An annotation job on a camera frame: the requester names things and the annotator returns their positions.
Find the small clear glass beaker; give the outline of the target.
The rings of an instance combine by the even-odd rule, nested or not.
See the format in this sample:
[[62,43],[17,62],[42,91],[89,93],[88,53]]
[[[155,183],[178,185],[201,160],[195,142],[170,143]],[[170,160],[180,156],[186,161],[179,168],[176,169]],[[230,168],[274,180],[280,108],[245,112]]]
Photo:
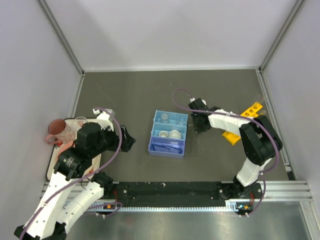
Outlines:
[[185,127],[187,125],[187,122],[188,122],[188,118],[184,117],[184,116],[179,117],[179,119],[177,120],[177,124],[179,126],[184,126]]

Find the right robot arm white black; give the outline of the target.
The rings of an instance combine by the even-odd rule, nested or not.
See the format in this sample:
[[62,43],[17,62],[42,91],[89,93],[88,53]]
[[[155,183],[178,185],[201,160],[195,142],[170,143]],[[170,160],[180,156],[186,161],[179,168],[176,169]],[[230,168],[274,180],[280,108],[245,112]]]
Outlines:
[[239,198],[245,198],[252,191],[259,175],[273,157],[278,157],[283,143],[264,116],[248,117],[228,112],[222,108],[208,108],[201,98],[191,98],[188,104],[192,110],[194,131],[206,132],[211,128],[221,129],[241,138],[246,159],[233,178],[232,190]]

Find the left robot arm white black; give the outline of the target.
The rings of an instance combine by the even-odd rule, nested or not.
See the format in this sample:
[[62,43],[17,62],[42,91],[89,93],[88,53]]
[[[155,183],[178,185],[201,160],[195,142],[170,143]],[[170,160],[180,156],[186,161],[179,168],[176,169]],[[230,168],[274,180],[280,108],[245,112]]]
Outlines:
[[64,240],[75,222],[98,199],[109,198],[114,191],[113,180],[103,172],[92,174],[87,187],[72,201],[66,200],[75,182],[92,165],[93,158],[105,151],[128,152],[135,139],[124,125],[121,136],[111,127],[96,122],[85,123],[73,145],[61,152],[53,168],[49,185],[30,220],[18,226],[14,235],[20,240]]

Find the three-compartment blue organizer box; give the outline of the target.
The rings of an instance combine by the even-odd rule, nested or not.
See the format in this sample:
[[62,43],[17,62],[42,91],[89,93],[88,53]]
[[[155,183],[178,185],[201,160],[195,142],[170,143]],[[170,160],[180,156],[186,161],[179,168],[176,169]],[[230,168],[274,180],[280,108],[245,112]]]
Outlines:
[[151,156],[182,159],[185,154],[188,115],[156,110],[148,152]]

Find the blue safety glasses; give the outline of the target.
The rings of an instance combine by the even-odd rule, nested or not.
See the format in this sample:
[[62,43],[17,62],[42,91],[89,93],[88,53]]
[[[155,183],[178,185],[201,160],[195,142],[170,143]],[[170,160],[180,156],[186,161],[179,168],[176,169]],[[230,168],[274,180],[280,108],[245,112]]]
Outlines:
[[155,152],[171,153],[171,154],[182,154],[183,149],[176,147],[174,145],[168,144],[156,144],[152,143],[150,145],[150,150]]

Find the small white plastic cup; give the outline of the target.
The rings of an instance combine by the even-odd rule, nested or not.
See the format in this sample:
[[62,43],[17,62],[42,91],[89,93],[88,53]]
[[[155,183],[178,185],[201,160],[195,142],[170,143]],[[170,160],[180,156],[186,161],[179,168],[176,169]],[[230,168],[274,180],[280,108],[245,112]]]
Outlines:
[[161,138],[167,138],[168,137],[168,132],[165,130],[162,130],[158,133],[158,136]]

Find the white round dish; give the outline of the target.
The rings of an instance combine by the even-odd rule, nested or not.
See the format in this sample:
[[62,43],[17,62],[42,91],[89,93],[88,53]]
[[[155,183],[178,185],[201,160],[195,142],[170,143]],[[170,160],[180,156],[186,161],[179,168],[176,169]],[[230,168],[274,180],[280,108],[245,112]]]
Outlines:
[[171,130],[168,133],[168,137],[171,138],[171,139],[178,139],[179,140],[179,139],[182,138],[182,135],[178,130]]

